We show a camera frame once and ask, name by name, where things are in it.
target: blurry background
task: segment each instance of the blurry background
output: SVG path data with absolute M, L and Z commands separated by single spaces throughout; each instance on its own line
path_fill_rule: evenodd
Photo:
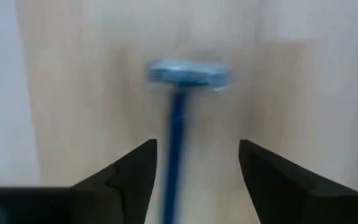
M 144 66 L 169 57 L 232 70 L 188 107 L 181 223 L 258 223 L 240 139 L 358 190 L 351 0 L 0 0 L 0 186 L 70 186 L 157 138 L 156 223 L 170 87 Z

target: wooden surface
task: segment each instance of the wooden surface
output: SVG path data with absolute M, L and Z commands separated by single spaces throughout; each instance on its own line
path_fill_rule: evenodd
M 4 10 L 19 27 L 0 25 L 0 44 L 18 50 L 0 63 L 20 84 L 1 95 L 1 117 L 23 123 L 2 123 L 0 139 L 20 126 L 26 147 L 0 147 L 0 185 L 72 185 L 157 138 L 157 223 L 171 88 L 149 85 L 144 67 L 185 57 L 227 62 L 232 85 L 191 97 L 180 223 L 258 223 L 240 139 L 358 190 L 358 1 L 0 0 Z

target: black object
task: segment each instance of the black object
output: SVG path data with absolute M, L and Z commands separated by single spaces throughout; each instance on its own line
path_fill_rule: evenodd
M 239 146 L 241 171 L 261 224 L 358 223 L 358 192 L 251 141 Z
M 157 140 L 71 188 L 0 188 L 0 224 L 141 224 L 154 186 Z

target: razor head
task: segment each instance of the razor head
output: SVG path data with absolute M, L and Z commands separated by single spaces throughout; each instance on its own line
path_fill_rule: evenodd
M 170 82 L 181 86 L 228 85 L 228 66 L 223 63 L 167 60 L 149 65 L 149 78 L 155 82 Z

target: blue handle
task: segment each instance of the blue handle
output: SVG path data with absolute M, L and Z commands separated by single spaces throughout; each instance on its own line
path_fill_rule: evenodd
M 163 224 L 173 224 L 175 221 L 180 161 L 185 133 L 185 103 L 187 95 L 188 89 L 181 86 L 179 86 L 173 94 L 170 115 L 169 156 L 163 207 Z

